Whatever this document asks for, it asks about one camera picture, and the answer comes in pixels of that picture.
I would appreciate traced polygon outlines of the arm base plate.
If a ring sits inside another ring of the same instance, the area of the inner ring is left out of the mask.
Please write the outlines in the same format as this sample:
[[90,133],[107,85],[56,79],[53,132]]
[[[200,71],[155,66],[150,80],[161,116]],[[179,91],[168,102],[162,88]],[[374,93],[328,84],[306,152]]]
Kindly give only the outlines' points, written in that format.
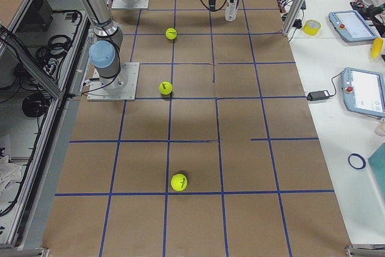
[[113,0],[113,10],[140,10],[148,9],[149,0]]
[[112,82],[102,79],[94,69],[93,77],[96,81],[90,84],[90,93],[87,93],[88,101],[134,101],[137,90],[140,64],[137,62],[123,63],[118,77]]

